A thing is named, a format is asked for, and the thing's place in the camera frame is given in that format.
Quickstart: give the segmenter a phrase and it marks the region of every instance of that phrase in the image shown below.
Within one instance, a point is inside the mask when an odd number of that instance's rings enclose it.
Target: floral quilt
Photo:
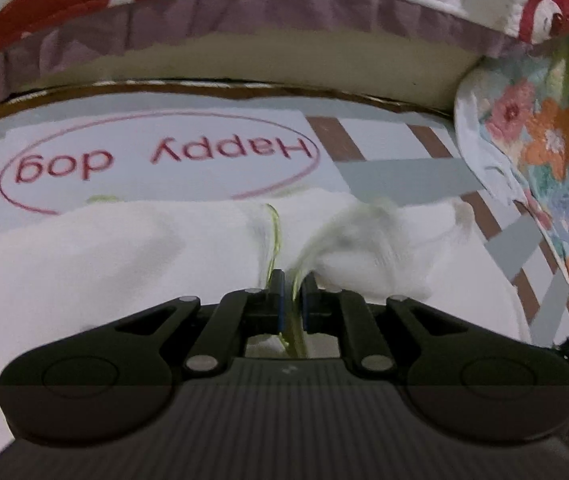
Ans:
[[[485,60],[460,86],[456,131],[469,166],[498,198],[525,203],[569,277],[569,38]]]

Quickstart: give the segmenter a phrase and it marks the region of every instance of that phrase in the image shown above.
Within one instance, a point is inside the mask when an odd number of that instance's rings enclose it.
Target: circular knob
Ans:
[[[139,336],[63,340],[11,362],[0,376],[0,407],[16,436],[77,446],[122,436],[167,403],[172,374]]]
[[[407,378],[416,408],[446,431],[487,442],[525,442],[568,427],[568,365],[546,349],[494,342],[444,344],[420,357]]]

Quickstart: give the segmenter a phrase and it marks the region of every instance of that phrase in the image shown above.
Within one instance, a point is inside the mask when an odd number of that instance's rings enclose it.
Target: white towel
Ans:
[[[486,101],[483,93],[486,93],[487,86],[493,84],[499,88],[504,84],[502,79],[502,75],[476,68],[462,80],[455,100],[457,144],[468,167],[495,199],[504,204],[510,204],[513,200],[527,203],[509,157],[480,134],[478,100]]]
[[[315,269],[372,301],[413,295],[527,340],[517,295],[472,234],[466,204],[396,209],[316,189],[244,202],[96,204],[0,234],[0,372],[31,348],[177,296],[217,303],[264,286],[274,247],[265,202],[279,215],[277,267]],[[277,341],[263,350],[277,354]],[[0,450],[11,441],[0,410]]]

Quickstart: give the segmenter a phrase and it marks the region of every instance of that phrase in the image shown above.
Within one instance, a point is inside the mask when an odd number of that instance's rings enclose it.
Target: purple trim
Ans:
[[[261,28],[383,30],[490,57],[530,48],[504,33],[404,0],[141,0],[35,32],[0,52],[0,101],[42,76],[101,56]]]

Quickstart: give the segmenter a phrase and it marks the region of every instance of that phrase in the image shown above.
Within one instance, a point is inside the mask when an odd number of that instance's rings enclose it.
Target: red oval outline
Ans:
[[[244,199],[244,198],[251,198],[251,197],[255,197],[255,196],[260,196],[261,194],[264,194],[264,193],[267,193],[270,191],[274,191],[276,189],[280,189],[282,187],[288,186],[289,184],[293,184],[295,182],[298,182],[300,179],[304,178],[308,174],[311,174],[311,173],[313,173],[313,171],[317,170],[317,167],[320,164],[321,152],[320,152],[317,144],[315,142],[313,142],[313,140],[309,139],[309,137],[307,137],[305,134],[300,133],[297,130],[294,130],[293,128],[289,128],[288,126],[283,126],[282,124],[274,123],[273,121],[268,121],[266,119],[258,119],[256,117],[246,117],[246,116],[241,116],[241,115],[217,114],[217,113],[151,112],[151,113],[146,113],[146,114],[135,114],[135,115],[127,116],[127,117],[116,117],[116,118],[102,119],[99,121],[92,121],[92,122],[87,123],[87,124],[82,124],[82,126],[74,126],[72,128],[66,128],[65,130],[61,130],[61,131],[59,131],[53,135],[45,137],[44,139],[37,140],[33,144],[30,144],[29,146],[27,146],[24,150],[21,150],[7,164],[5,164],[4,168],[2,168],[2,170],[0,171],[0,194],[11,205],[18,207],[20,209],[24,209],[24,210],[29,211],[31,213],[40,213],[40,214],[45,214],[45,215],[59,215],[60,212],[54,211],[52,209],[40,209],[38,207],[31,207],[29,205],[18,202],[17,200],[13,200],[7,195],[7,193],[4,191],[4,189],[2,189],[2,179],[4,178],[5,173],[7,172],[8,168],[10,168],[11,165],[16,160],[18,160],[18,158],[20,158],[21,156],[30,152],[32,149],[37,148],[38,146],[41,146],[42,144],[44,144],[46,142],[49,142],[50,140],[53,140],[57,137],[61,137],[65,134],[69,134],[71,132],[77,132],[79,130],[89,128],[91,126],[98,126],[100,124],[107,124],[107,123],[115,123],[118,121],[125,121],[128,119],[141,119],[141,118],[145,118],[145,117],[164,117],[164,116],[173,116],[173,115],[196,116],[196,117],[219,117],[219,118],[223,118],[223,119],[245,119],[248,121],[255,121],[257,123],[271,124],[272,126],[277,126],[279,128],[289,130],[290,132],[293,132],[294,134],[299,135],[300,137],[304,137],[315,148],[315,159],[313,160],[311,165],[308,166],[307,168],[305,168],[304,170],[300,171],[299,173],[296,173],[295,175],[293,175],[289,178],[286,178],[285,180],[282,180],[282,181],[277,182],[275,184],[272,184],[270,186],[262,187],[262,188],[259,188],[259,189],[253,190],[253,191],[247,191],[247,192],[240,193],[237,195],[232,195],[231,198],[233,200],[240,200],[240,199]]]

